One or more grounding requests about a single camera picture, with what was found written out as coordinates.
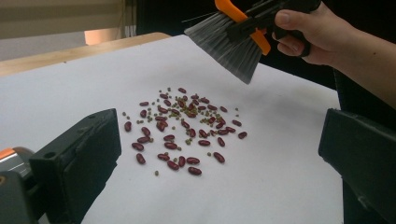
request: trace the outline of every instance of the orange part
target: orange part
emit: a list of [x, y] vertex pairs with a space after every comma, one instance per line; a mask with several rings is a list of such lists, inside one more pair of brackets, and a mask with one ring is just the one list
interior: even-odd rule
[[[231, 0], [215, 0], [216, 8], [226, 14], [235, 22], [244, 21], [248, 18], [239, 8], [233, 5]], [[264, 37], [261, 31], [256, 30], [255, 33], [251, 34], [250, 37], [256, 42], [256, 44], [262, 50], [263, 55], [267, 55], [271, 49], [270, 44]]]
[[0, 151], [0, 160], [14, 153], [15, 151], [14, 149], [12, 149], [12, 147], [7, 147]]

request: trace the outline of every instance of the wooden table edge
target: wooden table edge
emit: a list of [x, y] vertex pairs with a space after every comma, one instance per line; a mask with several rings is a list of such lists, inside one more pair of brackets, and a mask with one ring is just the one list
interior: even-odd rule
[[84, 46], [74, 49], [64, 49], [34, 56], [12, 59], [0, 62], [0, 77], [5, 77], [19, 72], [44, 67], [56, 63], [64, 63], [75, 59], [106, 53], [117, 49], [125, 49], [149, 42], [171, 37], [163, 33], [137, 35], [120, 40], [113, 40], [97, 45]]

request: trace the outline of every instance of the gray bristles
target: gray bristles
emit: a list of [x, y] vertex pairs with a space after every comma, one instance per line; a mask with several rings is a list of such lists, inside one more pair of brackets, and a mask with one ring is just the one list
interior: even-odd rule
[[247, 37], [231, 42], [226, 28], [234, 24], [227, 15], [218, 12], [185, 30], [185, 34], [219, 64], [245, 83], [249, 83], [262, 56], [262, 50]]

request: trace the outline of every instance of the white surface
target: white surface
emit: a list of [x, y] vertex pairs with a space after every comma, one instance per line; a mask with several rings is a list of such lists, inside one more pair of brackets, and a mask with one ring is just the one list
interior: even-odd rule
[[[226, 148], [215, 141], [199, 147], [196, 140], [186, 146], [175, 121], [177, 129], [165, 131], [183, 147], [171, 158], [200, 158], [202, 176], [187, 167], [174, 172], [156, 158], [166, 149], [153, 123], [144, 124], [155, 139], [143, 152], [147, 163], [135, 160], [131, 143], [143, 126], [135, 124], [138, 103], [155, 101], [167, 87], [226, 106], [227, 121], [239, 108], [238, 131], [248, 136], [225, 136]], [[335, 91], [262, 64], [246, 85], [182, 35], [0, 78], [0, 148], [37, 151], [91, 113], [116, 108], [122, 155], [83, 223], [333, 224], [343, 221], [341, 177], [318, 155], [330, 107], [338, 107]], [[131, 133], [122, 129], [123, 111], [132, 118]], [[208, 151], [221, 152], [226, 162]]]

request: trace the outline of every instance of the hand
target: hand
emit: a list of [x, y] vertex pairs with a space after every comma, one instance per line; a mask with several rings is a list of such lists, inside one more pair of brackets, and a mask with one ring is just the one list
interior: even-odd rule
[[[349, 23], [334, 15], [323, 3], [310, 14], [292, 10], [280, 10], [276, 13], [275, 23], [285, 30], [299, 30], [311, 43], [308, 56], [303, 59], [308, 63], [332, 65], [339, 54], [343, 54], [351, 32]], [[278, 40], [277, 48], [289, 56], [299, 56], [304, 50], [304, 43], [287, 35]]]

